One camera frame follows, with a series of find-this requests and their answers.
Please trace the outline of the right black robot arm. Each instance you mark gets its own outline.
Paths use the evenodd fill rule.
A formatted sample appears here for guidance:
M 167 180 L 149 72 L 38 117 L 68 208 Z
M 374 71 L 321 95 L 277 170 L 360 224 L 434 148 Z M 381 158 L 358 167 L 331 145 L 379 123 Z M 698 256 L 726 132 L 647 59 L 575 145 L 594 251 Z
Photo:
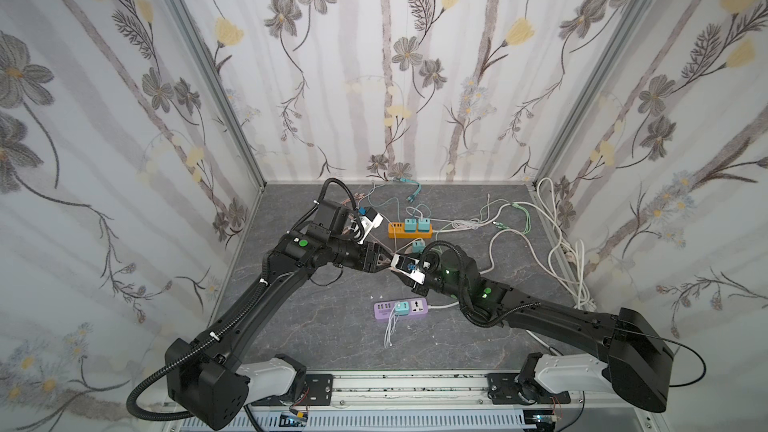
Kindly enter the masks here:
M 672 339 L 659 336 L 637 311 L 617 314 L 578 310 L 546 301 L 511 285 L 483 277 L 476 261 L 446 241 L 413 257 L 424 275 L 414 290 L 457 299 L 459 311 L 481 328 L 506 325 L 560 341 L 598 359 L 601 375 L 629 404 L 648 412 L 667 410 L 674 354 Z

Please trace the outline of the purple power strip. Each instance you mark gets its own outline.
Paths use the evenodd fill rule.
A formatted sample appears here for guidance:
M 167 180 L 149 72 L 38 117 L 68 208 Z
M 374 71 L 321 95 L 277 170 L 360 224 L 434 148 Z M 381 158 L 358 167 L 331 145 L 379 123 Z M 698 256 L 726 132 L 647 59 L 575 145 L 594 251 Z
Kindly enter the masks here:
M 393 309 L 395 304 L 400 301 L 408 301 L 410 304 L 410 314 L 407 316 L 395 317 Z M 390 301 L 375 302 L 372 306 L 374 318 L 377 321 L 388 321 L 390 318 L 421 318 L 426 316 L 429 311 L 429 305 L 425 298 L 410 298 Z

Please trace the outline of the teal charger adapter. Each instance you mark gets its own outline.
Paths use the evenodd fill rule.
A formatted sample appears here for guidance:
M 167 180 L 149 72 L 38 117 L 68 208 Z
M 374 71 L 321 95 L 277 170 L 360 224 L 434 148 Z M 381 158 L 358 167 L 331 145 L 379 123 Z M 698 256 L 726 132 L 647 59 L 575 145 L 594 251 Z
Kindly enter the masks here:
M 417 231 L 420 233 L 429 233 L 432 230 L 431 221 L 428 218 L 420 218 L 417 221 Z
M 410 314 L 410 304 L 408 301 L 400 301 L 395 304 L 393 309 L 395 317 L 407 316 Z
M 407 218 L 403 222 L 403 230 L 405 233 L 415 233 L 418 231 L 418 222 L 416 219 Z
M 425 247 L 426 247 L 426 242 L 423 239 L 421 238 L 415 239 L 411 244 L 411 251 L 413 253 L 422 253 Z

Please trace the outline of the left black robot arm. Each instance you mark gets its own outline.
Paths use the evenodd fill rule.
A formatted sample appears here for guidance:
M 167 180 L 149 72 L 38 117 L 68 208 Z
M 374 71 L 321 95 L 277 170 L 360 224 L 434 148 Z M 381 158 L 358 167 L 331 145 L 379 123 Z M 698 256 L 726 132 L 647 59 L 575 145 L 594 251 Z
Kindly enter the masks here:
M 389 252 L 367 239 L 383 218 L 373 207 L 326 197 L 327 179 L 306 212 L 264 256 L 259 277 L 246 292 L 193 340 L 175 340 L 164 365 L 126 399 L 127 412 L 151 422 L 196 417 L 213 430 L 228 425 L 252 402 L 254 377 L 242 371 L 242 354 L 287 299 L 328 265 L 365 273 L 383 270 Z

